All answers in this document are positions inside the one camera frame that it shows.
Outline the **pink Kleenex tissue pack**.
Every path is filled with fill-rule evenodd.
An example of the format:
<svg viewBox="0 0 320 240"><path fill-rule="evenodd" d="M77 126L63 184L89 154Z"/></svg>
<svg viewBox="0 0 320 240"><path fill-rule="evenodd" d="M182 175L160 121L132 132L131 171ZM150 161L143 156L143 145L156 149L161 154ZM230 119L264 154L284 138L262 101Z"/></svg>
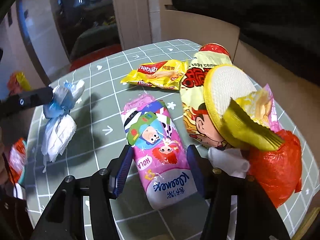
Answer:
<svg viewBox="0 0 320 240"><path fill-rule="evenodd" d="M185 148L165 103L142 94L124 106L121 119L150 206L159 210L194 194Z"/></svg>

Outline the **yellow red noodle bag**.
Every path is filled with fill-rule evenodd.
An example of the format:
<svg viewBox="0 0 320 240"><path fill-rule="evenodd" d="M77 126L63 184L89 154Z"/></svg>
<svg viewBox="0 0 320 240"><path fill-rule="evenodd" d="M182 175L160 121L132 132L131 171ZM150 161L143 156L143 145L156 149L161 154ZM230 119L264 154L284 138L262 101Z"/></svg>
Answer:
<svg viewBox="0 0 320 240"><path fill-rule="evenodd" d="M225 150L228 142L212 123L203 97L203 85L207 73L222 64L231 64L229 52L217 43L202 46L188 63L188 69L180 84L183 122L190 137L203 146Z"/></svg>

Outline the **white tissue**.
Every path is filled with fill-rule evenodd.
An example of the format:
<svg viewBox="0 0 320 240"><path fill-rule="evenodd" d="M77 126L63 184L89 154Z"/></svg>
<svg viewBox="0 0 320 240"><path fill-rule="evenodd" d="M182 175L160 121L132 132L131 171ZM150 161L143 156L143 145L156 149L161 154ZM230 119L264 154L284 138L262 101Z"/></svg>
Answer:
<svg viewBox="0 0 320 240"><path fill-rule="evenodd" d="M241 154L240 149L228 148L224 151L211 147L208 150L208 159L213 167L220 168L228 175L245 178L250 164Z"/></svg>

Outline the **white blue wrapper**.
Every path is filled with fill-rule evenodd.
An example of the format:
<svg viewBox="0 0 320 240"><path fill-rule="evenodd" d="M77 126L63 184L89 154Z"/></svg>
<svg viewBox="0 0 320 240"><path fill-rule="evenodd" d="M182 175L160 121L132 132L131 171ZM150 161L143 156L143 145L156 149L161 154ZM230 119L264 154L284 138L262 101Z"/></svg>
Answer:
<svg viewBox="0 0 320 240"><path fill-rule="evenodd" d="M46 172L48 162L55 162L57 156L64 153L76 132L76 123L70 112L84 90L84 80L75 84L65 82L53 89L51 102L43 105L44 116L48 119L41 146L43 172Z"/></svg>

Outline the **yellow scrub sponge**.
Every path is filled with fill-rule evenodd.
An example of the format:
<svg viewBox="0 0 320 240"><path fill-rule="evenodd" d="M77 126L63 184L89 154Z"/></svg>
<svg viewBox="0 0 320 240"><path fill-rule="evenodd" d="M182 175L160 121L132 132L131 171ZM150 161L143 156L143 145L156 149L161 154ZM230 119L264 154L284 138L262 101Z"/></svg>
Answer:
<svg viewBox="0 0 320 240"><path fill-rule="evenodd" d="M220 135L234 148L249 149L249 145L232 136L223 115L232 99L255 92L256 88L246 73L231 64L215 66L203 83L203 98L208 115Z"/></svg>

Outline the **red plastic bag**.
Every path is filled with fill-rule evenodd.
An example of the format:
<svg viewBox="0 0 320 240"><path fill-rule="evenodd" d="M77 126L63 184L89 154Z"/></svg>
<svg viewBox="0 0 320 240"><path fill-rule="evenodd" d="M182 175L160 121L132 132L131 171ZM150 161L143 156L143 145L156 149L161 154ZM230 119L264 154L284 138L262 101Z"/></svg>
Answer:
<svg viewBox="0 0 320 240"><path fill-rule="evenodd" d="M302 190L302 147L296 135L288 130L277 133L284 139L276 151L263 152L251 148L248 154L248 174L256 178L276 208L293 193Z"/></svg>

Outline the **yellow pink chip bag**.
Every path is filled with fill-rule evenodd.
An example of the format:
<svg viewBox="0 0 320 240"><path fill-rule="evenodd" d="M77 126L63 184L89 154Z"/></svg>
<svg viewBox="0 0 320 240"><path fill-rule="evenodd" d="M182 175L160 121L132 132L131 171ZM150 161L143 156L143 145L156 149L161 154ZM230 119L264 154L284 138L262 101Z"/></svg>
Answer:
<svg viewBox="0 0 320 240"><path fill-rule="evenodd" d="M231 99L222 116L231 135L261 151L276 151L284 143L269 85L246 96Z"/></svg>

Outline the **yellow nabati wafer wrapper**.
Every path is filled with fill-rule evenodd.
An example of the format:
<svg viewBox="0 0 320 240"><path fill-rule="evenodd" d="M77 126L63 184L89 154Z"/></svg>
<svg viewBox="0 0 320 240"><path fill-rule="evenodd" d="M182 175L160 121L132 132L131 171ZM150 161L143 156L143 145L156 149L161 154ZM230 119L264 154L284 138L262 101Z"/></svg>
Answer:
<svg viewBox="0 0 320 240"><path fill-rule="evenodd" d="M144 63L127 74L120 83L179 90L182 77L184 77L187 69L187 62L174 59L156 63Z"/></svg>

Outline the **black hanging cloth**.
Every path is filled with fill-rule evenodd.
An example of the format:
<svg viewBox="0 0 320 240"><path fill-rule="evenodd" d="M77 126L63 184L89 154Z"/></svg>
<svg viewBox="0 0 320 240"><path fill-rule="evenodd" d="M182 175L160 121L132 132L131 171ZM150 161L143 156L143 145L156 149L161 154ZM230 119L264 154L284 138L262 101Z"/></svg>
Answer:
<svg viewBox="0 0 320 240"><path fill-rule="evenodd" d="M173 6L240 28L241 39L319 84L319 0L172 0Z"/></svg>

